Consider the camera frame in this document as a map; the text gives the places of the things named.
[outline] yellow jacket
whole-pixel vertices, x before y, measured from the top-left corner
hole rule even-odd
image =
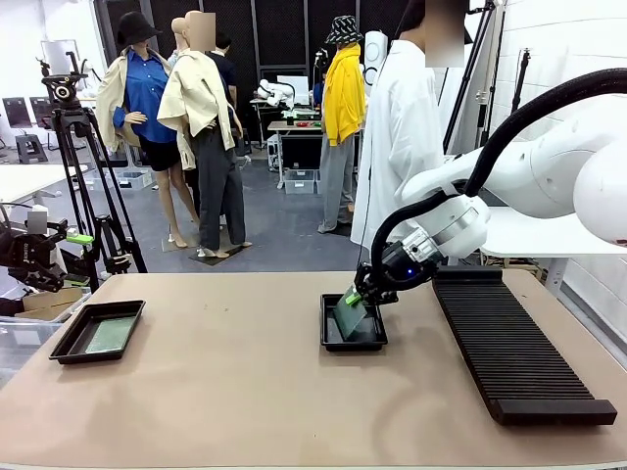
[[[323,121],[331,147],[360,130],[365,117],[361,53],[359,44],[338,51],[326,74]]]

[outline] table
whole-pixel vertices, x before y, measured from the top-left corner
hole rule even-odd
[[[61,366],[48,360],[67,327],[57,332],[0,391],[0,466],[626,464],[627,372],[529,273],[505,281],[590,391],[612,401],[614,426],[496,424],[428,284],[382,308],[383,352],[326,352],[320,294],[354,274],[114,276],[91,303],[146,301],[123,360]],[[280,299],[268,294],[277,285]]]
[[[541,219],[512,208],[490,208],[488,241],[481,252],[496,258],[551,259],[547,289],[557,295],[571,258],[626,257],[627,249],[595,237],[577,215]]]
[[[87,165],[82,164],[80,170],[87,171]],[[75,174],[71,167],[70,175]],[[43,206],[42,197],[54,195],[41,190],[65,179],[62,164],[0,164],[0,202],[24,203],[34,199]]]
[[[289,135],[293,131],[309,131],[309,132],[318,132],[320,135],[322,135],[321,126],[308,125],[305,127],[299,127],[297,125],[299,122],[314,123],[314,122],[319,122],[319,120],[295,120],[294,124],[291,124],[291,125],[287,123],[287,120],[274,120],[267,127],[267,130],[275,132],[276,136],[278,137],[278,148],[279,148],[280,155],[278,158],[279,177],[278,177],[278,184],[276,185],[276,189],[282,189],[283,185],[285,184],[285,175],[283,174],[283,155],[282,155],[283,147],[282,147],[282,141],[281,141],[281,138],[283,135],[282,132],[284,132],[285,135]],[[359,131],[362,137],[363,137],[363,131],[364,131],[364,126],[362,126],[362,128]],[[363,138],[360,138],[359,160],[362,159],[362,150],[363,150]]]
[[[255,108],[255,112],[257,113],[257,122],[259,123],[259,144],[260,148],[263,149],[265,147],[265,139],[264,139],[264,124],[262,123],[262,112],[261,110],[273,110],[277,111],[278,108],[276,106],[271,106],[267,103],[266,100],[261,98],[255,98],[251,100],[251,105]]]

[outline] black slotted rack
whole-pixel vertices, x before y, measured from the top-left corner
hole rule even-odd
[[[443,268],[433,288],[493,419],[503,425],[610,425],[595,399],[493,268]]]

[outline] beige jacket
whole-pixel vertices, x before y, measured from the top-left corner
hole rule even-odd
[[[128,71],[126,54],[128,54],[129,50],[129,47],[124,49],[121,55],[111,64],[100,84],[98,97],[96,98],[96,119],[98,119],[102,140],[113,152],[118,149],[122,141],[126,141],[134,147],[139,147],[139,138],[135,135],[129,123],[125,123],[122,129],[114,127],[114,112],[116,108],[123,108],[124,106],[126,73]],[[166,75],[170,75],[171,67],[168,61],[153,50],[149,50],[149,52],[159,58],[164,65]],[[195,168],[194,154],[187,140],[180,133],[177,135],[176,143],[178,144],[183,169]]]
[[[228,118],[228,102],[216,63],[202,52],[187,49],[178,54],[157,120],[165,127],[195,137],[218,119],[224,150],[235,147]]]

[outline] robotic arm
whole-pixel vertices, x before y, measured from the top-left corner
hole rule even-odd
[[[271,106],[278,107],[280,103],[283,103],[288,110],[294,109],[296,91],[289,83],[270,83],[267,80],[262,80],[257,94],[260,98],[267,100]]]
[[[58,292],[66,272],[56,263],[57,243],[65,240],[68,222],[48,222],[56,233],[50,236],[29,234],[0,223],[0,266],[9,268],[9,275],[27,286]]]
[[[599,238],[627,246],[627,118],[587,113],[533,142],[512,140],[528,125],[577,101],[627,92],[627,69],[601,70],[568,81],[508,118],[483,149],[425,171],[406,186],[404,208],[381,225],[372,265],[358,270],[355,287],[370,304],[395,302],[397,291],[437,275],[448,257],[463,259],[487,240],[490,211],[477,194],[485,186],[515,210],[539,218],[577,213]],[[420,228],[392,245],[404,220]]]

